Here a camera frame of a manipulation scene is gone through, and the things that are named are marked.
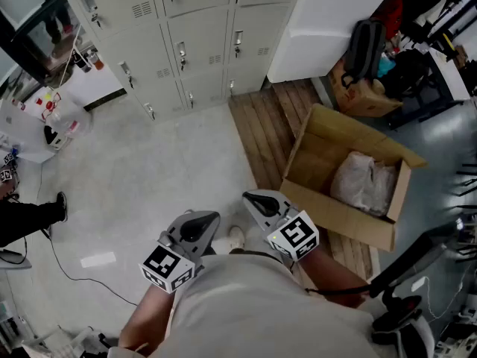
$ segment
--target tiled floor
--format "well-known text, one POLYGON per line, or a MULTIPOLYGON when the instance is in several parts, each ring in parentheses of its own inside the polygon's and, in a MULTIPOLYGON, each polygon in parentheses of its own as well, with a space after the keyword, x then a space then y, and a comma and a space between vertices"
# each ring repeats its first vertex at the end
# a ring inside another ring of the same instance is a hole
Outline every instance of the tiled floor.
MULTIPOLYGON (((379 130, 386 129, 382 121, 367 119, 363 122, 379 130)), ((389 266, 422 232, 456 219, 461 210, 453 206, 477 204, 477 192, 462 198, 455 195, 469 188, 460 186, 460 183, 469 177, 458 176, 455 172, 462 169, 462 163, 477 163, 477 109, 474 103, 469 101, 423 123, 413 122, 397 131, 386 133, 424 157, 429 166, 412 172, 405 203, 397 222, 396 250, 392 254, 379 252, 381 269, 389 266)), ((465 301, 466 291, 463 290, 451 303, 464 272, 467 270, 465 282, 469 283, 473 279, 474 269, 475 266, 470 263, 455 264, 454 260, 443 255, 423 274, 401 285, 396 293, 409 295, 412 283, 422 275, 428 276, 431 282, 429 298, 432 312, 439 316, 451 304, 441 318, 431 323, 431 328, 438 335, 452 319, 452 311, 458 311, 465 301)), ((427 308, 427 289, 426 283, 415 294, 423 296, 424 315, 428 320, 433 320, 434 317, 429 314, 427 308)))
MULTIPOLYGON (((27 166, 21 196, 35 202, 40 171, 27 166)), ((101 280, 138 302, 148 287, 140 256, 175 217, 191 208, 217 210, 223 236, 232 222, 250 221, 241 213, 241 194, 254 188, 227 105, 155 125, 123 98, 96 109, 92 133, 44 163, 38 203, 60 190, 68 197, 69 220, 53 226, 53 241, 71 276, 101 280), (115 263, 82 268, 80 259, 110 251, 115 263)), ((22 242, 15 249, 22 251, 22 242)), ((119 334, 131 305, 96 283, 68 280, 41 233, 28 237, 28 259, 32 269, 8 277, 16 305, 37 333, 59 324, 119 334)))

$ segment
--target plastic bag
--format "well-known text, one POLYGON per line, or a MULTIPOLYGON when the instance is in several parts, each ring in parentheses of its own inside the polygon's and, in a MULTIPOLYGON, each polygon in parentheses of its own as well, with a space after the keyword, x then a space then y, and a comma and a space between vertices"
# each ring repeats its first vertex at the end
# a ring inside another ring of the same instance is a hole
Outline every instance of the plastic bag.
POLYGON ((339 166, 330 196, 375 216, 388 211, 396 183, 396 169, 375 163, 372 157, 352 151, 339 166))

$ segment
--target black shoe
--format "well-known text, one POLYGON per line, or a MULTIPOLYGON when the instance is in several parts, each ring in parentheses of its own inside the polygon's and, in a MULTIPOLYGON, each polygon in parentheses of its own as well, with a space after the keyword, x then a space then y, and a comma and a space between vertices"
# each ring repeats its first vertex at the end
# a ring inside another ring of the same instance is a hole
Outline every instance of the black shoe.
POLYGON ((57 193, 57 204, 59 204, 64 211, 64 217, 61 220, 63 223, 68 220, 68 205, 66 204, 66 195, 64 192, 57 193))

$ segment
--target white shirt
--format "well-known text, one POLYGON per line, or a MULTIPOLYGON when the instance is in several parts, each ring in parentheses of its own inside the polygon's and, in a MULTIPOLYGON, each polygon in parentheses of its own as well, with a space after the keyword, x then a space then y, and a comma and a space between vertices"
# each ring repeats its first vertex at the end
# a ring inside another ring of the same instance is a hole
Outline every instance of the white shirt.
POLYGON ((170 335, 151 357, 396 356, 370 341, 370 313, 307 295, 271 258, 218 255, 203 262, 203 273, 177 301, 170 335))

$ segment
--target bottle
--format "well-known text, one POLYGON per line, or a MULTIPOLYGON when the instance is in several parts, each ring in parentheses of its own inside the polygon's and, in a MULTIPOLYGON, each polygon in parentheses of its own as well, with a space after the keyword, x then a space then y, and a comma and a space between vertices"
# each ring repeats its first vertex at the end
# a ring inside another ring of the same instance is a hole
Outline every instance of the bottle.
POLYGON ((78 68, 83 70, 83 72, 87 73, 91 70, 91 66, 85 63, 83 58, 78 53, 76 53, 76 51, 73 51, 72 58, 73 62, 78 66, 78 68))
POLYGON ((104 67, 103 62, 99 59, 98 54, 91 49, 88 50, 88 57, 89 63, 92 63, 97 70, 101 70, 104 67))

